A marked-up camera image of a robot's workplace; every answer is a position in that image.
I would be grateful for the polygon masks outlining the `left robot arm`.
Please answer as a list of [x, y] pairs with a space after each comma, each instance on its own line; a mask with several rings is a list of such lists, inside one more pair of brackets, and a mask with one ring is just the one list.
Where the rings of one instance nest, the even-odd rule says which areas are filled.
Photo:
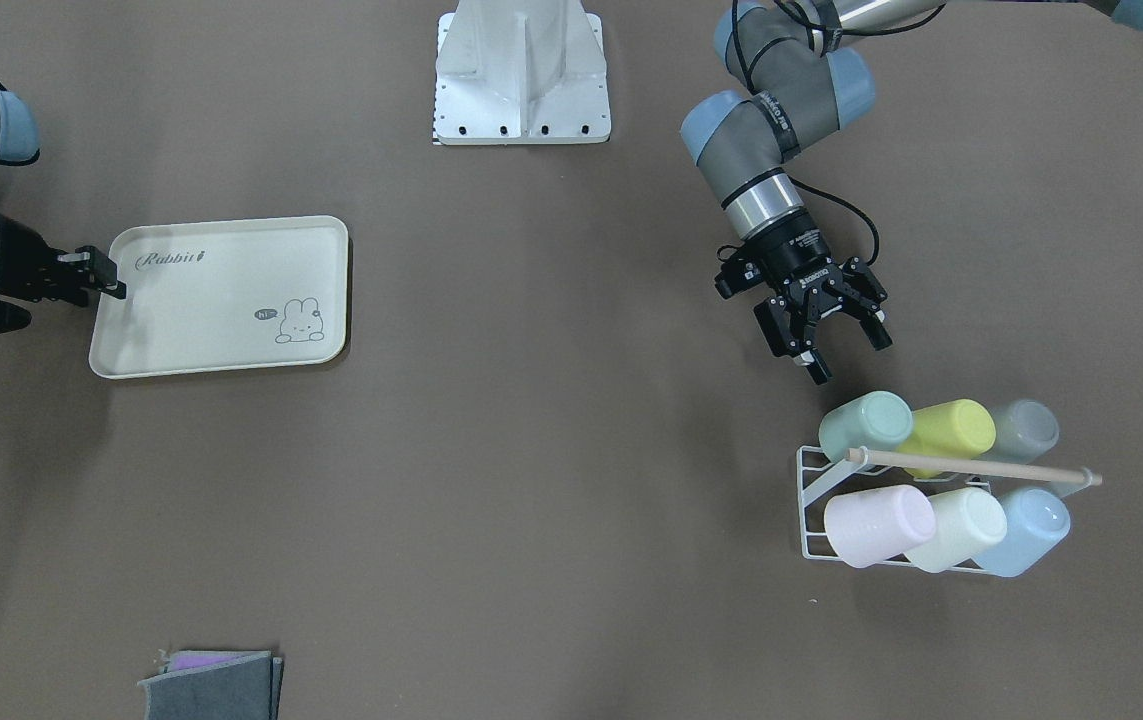
[[764, 290], [751, 315], [769, 355], [824, 386], [833, 373], [820, 329], [858, 323], [876, 351], [892, 346], [888, 291], [876, 273], [882, 237], [868, 213], [790, 173], [804, 151], [846, 131], [876, 104], [856, 43], [909, 35], [942, 1], [732, 1], [713, 47], [736, 90], [700, 101], [680, 136], [734, 232], [719, 247], [722, 299]]

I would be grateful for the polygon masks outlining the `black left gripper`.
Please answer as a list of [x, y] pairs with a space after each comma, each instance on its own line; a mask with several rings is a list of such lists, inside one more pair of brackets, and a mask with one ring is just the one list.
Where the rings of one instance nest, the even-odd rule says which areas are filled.
[[773, 355], [798, 355], [810, 379], [823, 386], [833, 374], [817, 347], [826, 315], [852, 315], [874, 351], [892, 347], [882, 305], [888, 295], [868, 261], [837, 263], [813, 222], [772, 222], [753, 234], [764, 282], [772, 297], [754, 307]]

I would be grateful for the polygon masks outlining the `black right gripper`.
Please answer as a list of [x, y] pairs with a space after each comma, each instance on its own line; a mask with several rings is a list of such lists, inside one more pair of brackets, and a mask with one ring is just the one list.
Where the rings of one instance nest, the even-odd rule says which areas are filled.
[[[67, 254], [53, 249], [39, 233], [0, 215], [0, 295], [39, 302], [55, 299], [88, 305], [88, 291], [126, 299], [128, 286], [118, 281], [117, 264], [94, 246], [75, 250], [75, 266], [59, 261]], [[117, 283], [83, 282], [118, 281]]]

